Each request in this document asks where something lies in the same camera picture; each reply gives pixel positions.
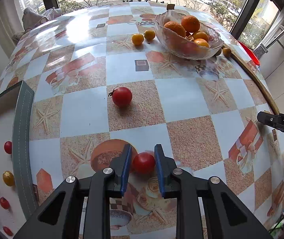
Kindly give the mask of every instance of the cherry tomato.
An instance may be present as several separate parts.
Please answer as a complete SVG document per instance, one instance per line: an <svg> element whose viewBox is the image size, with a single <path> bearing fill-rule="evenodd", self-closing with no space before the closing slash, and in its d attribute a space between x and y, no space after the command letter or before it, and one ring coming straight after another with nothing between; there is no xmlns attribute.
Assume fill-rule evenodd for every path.
<svg viewBox="0 0 284 239"><path fill-rule="evenodd" d="M154 170L155 159L151 154L143 152L134 157L132 166L138 173L150 173Z"/></svg>
<svg viewBox="0 0 284 239"><path fill-rule="evenodd" d="M7 227L2 227L2 229L3 229L3 231L4 231L7 235L9 235L9 236L12 236L12 235L13 235L12 231L11 231L9 228L7 228Z"/></svg>
<svg viewBox="0 0 284 239"><path fill-rule="evenodd" d="M9 201L7 201L4 197L0 198L0 205L4 209L8 209L10 207Z"/></svg>
<svg viewBox="0 0 284 239"><path fill-rule="evenodd" d="M112 96L114 104L119 107L127 107L132 101L132 92L126 87L115 87L109 96Z"/></svg>
<svg viewBox="0 0 284 239"><path fill-rule="evenodd" d="M12 142L11 141L7 141L4 143L4 150L7 154L12 154Z"/></svg>

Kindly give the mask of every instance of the table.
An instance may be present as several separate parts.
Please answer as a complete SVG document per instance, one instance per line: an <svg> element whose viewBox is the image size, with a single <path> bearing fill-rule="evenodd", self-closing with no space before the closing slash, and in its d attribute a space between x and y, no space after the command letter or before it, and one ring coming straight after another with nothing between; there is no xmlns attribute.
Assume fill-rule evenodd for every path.
<svg viewBox="0 0 284 239"><path fill-rule="evenodd" d="M267 87L211 15L175 10L218 31ZM160 143L178 167L220 177L269 229L284 209L284 133L257 122L259 111L271 109L234 60L223 54L184 60L157 38L132 44L132 34L153 28L154 14L165 11L161 3L115 1L63 15L20 40L0 93L20 80L35 92L29 147L37 200L41 204L69 175L83 178L107 166L125 141L134 153ZM108 97L117 86L133 93L128 109ZM176 200L161 199L155 174L130 174L125 197L110 199L110 207L116 238L175 238Z"/></svg>

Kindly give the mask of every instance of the white car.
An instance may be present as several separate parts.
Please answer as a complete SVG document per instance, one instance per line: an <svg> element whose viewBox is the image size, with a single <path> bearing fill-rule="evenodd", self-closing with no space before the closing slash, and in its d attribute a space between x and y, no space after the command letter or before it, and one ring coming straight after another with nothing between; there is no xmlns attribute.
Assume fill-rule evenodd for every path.
<svg viewBox="0 0 284 239"><path fill-rule="evenodd" d="M208 5L212 5L213 4L213 0L198 0L198 1L201 1L201 2L206 3Z"/></svg>
<svg viewBox="0 0 284 239"><path fill-rule="evenodd" d="M240 14L238 13L238 11L234 10L232 7L228 7L227 8L229 10L229 12L235 16L239 16Z"/></svg>

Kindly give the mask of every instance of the fruit bowl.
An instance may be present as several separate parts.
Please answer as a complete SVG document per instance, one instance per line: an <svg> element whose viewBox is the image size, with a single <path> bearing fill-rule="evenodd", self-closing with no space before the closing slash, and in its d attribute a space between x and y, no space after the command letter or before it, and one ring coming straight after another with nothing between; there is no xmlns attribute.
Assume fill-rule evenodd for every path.
<svg viewBox="0 0 284 239"><path fill-rule="evenodd" d="M209 38L208 44L210 48L206 48L163 27L168 21L174 21L180 24L182 18L185 16L185 14L178 13L174 10L168 10L165 13L157 15L155 21L155 33L158 41L172 54L181 58L201 60L214 56L224 44L219 33L214 29L201 23L199 30L206 32Z"/></svg>

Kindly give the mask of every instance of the metal screw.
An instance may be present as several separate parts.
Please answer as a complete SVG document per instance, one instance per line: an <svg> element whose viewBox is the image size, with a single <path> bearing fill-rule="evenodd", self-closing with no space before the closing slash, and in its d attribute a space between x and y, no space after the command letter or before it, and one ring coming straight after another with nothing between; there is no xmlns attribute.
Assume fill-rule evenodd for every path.
<svg viewBox="0 0 284 239"><path fill-rule="evenodd" d="M211 182L214 183L214 184L219 184L220 179L218 177L212 177Z"/></svg>
<svg viewBox="0 0 284 239"><path fill-rule="evenodd" d="M183 170L180 169L180 168L175 168L175 169L173 170L173 173L176 174L176 175L180 175L180 174L182 174L182 172L183 172Z"/></svg>
<svg viewBox="0 0 284 239"><path fill-rule="evenodd" d="M103 170L103 172L104 172L105 174L110 174L110 173L113 172L113 170L112 170L112 168L107 167L107 168L105 168L105 169Z"/></svg>
<svg viewBox="0 0 284 239"><path fill-rule="evenodd" d="M66 177L66 182L67 183L73 183L75 181L75 177L74 176L69 176L69 177Z"/></svg>

